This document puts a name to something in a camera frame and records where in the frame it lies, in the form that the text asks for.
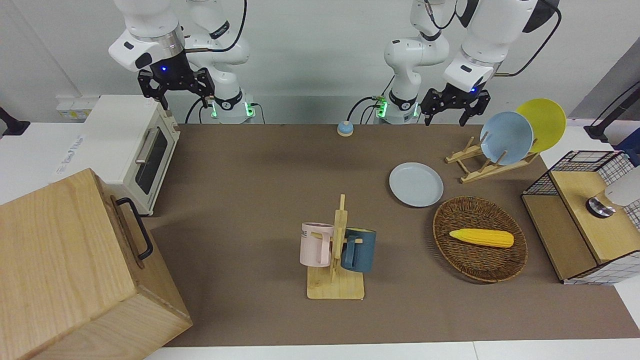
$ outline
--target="wooden crate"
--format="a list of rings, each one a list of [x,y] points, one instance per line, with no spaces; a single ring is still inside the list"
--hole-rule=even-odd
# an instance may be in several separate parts
[[[162,255],[89,169],[0,206],[0,359],[143,359],[191,326]]]
[[[563,283],[614,284],[640,270],[640,233],[625,214],[594,217],[588,198],[605,181],[595,171],[551,171],[557,195],[522,195],[554,270]]]

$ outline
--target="black metal handle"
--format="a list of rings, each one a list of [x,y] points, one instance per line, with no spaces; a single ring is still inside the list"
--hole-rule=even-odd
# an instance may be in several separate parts
[[[133,203],[128,197],[123,197],[122,199],[116,200],[116,205],[120,206],[123,204],[129,204],[131,209],[133,210],[133,215],[136,217],[136,221],[138,222],[138,226],[140,226],[140,231],[142,231],[142,236],[145,238],[145,243],[147,243],[147,249],[142,252],[142,254],[138,255],[138,259],[144,260],[151,255],[154,251],[154,244],[151,242],[151,238],[149,238],[149,234],[147,233],[147,229],[145,229],[145,224],[142,224],[142,218],[138,213],[138,209],[136,209],[136,205]]]

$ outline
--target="corn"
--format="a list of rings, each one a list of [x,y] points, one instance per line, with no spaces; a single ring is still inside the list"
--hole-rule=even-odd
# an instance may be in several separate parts
[[[507,231],[485,229],[460,229],[449,233],[452,237],[476,245],[492,247],[513,246],[513,235]]]

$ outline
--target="power outlet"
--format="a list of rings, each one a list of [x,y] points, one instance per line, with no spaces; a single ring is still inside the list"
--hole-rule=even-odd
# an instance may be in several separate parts
[[[56,110],[63,119],[84,121],[98,102],[97,97],[56,97],[58,106]]]

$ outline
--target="light blue plate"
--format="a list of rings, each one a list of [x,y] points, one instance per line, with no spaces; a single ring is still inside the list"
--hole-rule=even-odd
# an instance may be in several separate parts
[[[522,160],[533,144],[533,129],[527,118],[514,111],[495,114],[483,126],[480,138],[489,132],[480,147],[483,154],[493,161],[498,161],[500,155],[507,150],[507,154],[499,165],[515,164]]]

